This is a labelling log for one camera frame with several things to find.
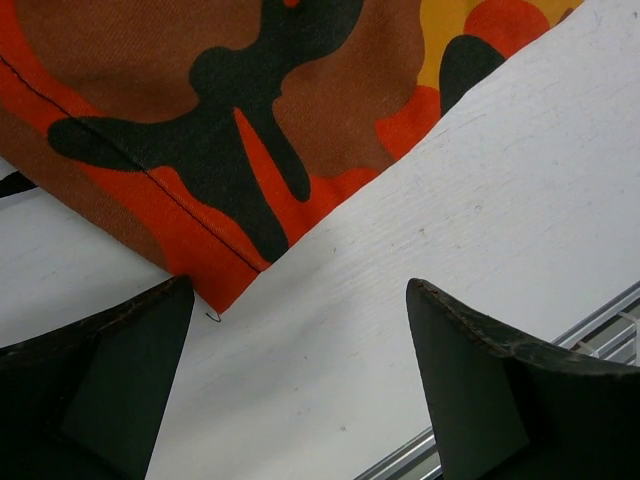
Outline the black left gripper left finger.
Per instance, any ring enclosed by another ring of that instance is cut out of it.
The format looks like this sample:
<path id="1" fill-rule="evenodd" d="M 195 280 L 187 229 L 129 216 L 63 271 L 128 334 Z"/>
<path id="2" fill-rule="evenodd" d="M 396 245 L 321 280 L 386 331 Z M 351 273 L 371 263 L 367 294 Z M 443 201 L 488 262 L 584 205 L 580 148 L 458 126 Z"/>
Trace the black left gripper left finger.
<path id="1" fill-rule="evenodd" d="M 194 301 L 174 277 L 2 348 L 2 478 L 145 478 Z"/>

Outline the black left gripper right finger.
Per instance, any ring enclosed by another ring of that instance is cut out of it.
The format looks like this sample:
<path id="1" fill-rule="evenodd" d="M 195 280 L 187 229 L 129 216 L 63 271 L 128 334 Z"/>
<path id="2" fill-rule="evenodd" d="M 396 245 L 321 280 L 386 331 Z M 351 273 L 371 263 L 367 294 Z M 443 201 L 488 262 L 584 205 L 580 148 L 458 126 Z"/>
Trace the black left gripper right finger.
<path id="1" fill-rule="evenodd" d="M 446 479 L 635 479 L 639 370 L 574 352 L 413 279 L 411 336 Z"/>

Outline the orange camouflage trousers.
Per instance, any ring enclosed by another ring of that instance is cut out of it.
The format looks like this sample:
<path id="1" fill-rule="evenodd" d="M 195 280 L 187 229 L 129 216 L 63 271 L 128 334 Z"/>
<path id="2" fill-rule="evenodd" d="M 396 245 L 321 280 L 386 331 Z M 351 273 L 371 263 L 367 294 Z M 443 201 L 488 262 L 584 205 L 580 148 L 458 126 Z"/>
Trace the orange camouflage trousers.
<path id="1" fill-rule="evenodd" d="M 1 154 L 227 310 L 573 1 L 5 1 Z"/>

